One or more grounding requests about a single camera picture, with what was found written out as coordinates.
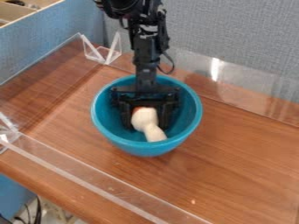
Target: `teal bowl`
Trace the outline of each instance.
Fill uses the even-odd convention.
[[[106,140],[122,151],[138,157],[156,157],[173,150],[195,131],[201,121],[201,101],[192,89],[168,76],[157,76],[157,82],[174,86],[180,91],[180,107],[173,111],[170,127],[165,130],[166,139],[148,143],[144,133],[125,129],[118,110],[110,106],[109,89],[134,83],[133,75],[114,80],[98,91],[90,106],[92,122]]]

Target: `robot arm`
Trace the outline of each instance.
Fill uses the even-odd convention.
[[[178,105],[178,89],[162,86],[156,81],[156,69],[162,72],[158,67],[161,54],[170,60],[165,53],[169,48],[169,37],[161,0],[94,0],[94,2],[110,18],[120,21],[126,19],[130,48],[134,51],[134,85],[113,87],[110,90],[112,103],[120,108],[122,124],[126,128],[130,127],[134,107],[154,107],[158,125],[165,129],[170,113]]]

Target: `white object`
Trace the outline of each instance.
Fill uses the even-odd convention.
[[[137,131],[144,132],[146,142],[158,142],[166,139],[162,130],[157,126],[157,114],[154,108],[136,108],[130,123]]]
[[[82,40],[84,53],[88,60],[94,60],[98,64],[109,65],[121,55],[122,51],[121,51],[121,41],[120,41],[118,32],[116,32],[109,49],[106,49],[102,46],[96,48],[89,43],[88,38],[82,34],[80,34],[80,38]]]

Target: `bowl rim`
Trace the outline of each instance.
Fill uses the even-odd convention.
[[[188,125],[188,127],[184,129],[184,131],[178,135],[174,135],[160,142],[148,143],[148,142],[137,142],[137,141],[128,140],[128,139],[122,138],[121,136],[114,135],[104,127],[104,125],[101,124],[98,117],[97,117],[96,105],[97,105],[100,95],[102,94],[102,92],[106,91],[108,88],[114,86],[120,81],[130,80],[134,77],[136,76],[133,74],[128,75],[125,77],[121,77],[121,78],[113,80],[109,84],[106,84],[100,89],[100,91],[97,92],[97,94],[93,98],[92,105],[90,105],[90,120],[92,120],[93,125],[96,126],[98,132],[104,135],[105,138],[108,138],[109,141],[112,141],[117,144],[122,144],[126,147],[137,146],[137,147],[142,147],[144,149],[148,148],[152,150],[157,146],[161,147],[162,145],[166,145],[166,144],[173,144],[176,142],[178,143],[195,131],[196,127],[199,126],[199,124],[201,122],[201,114],[203,114],[201,99],[185,83],[183,83],[181,81],[176,80],[174,78],[172,78],[169,76],[157,75],[156,76],[157,79],[162,79],[162,80],[168,80],[168,81],[173,82],[173,84],[176,84],[177,86],[180,86],[181,88],[185,89],[185,91],[191,94],[192,99],[197,99],[197,100],[195,100],[196,114],[195,114],[193,120],[192,120],[191,124]]]

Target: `wooden table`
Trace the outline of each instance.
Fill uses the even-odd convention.
[[[96,92],[126,74],[86,61],[78,43],[70,43],[1,86],[0,111],[29,137],[209,223],[297,224],[299,129],[203,96],[200,127],[183,145],[160,157],[129,156],[89,119]],[[213,99],[225,85],[180,70],[174,77]],[[239,87],[225,89],[237,106],[241,96],[256,99],[244,105],[255,113],[271,102],[285,103]],[[293,112],[284,122],[295,125],[299,108],[288,105]],[[0,172],[88,223],[150,223],[9,150]]]

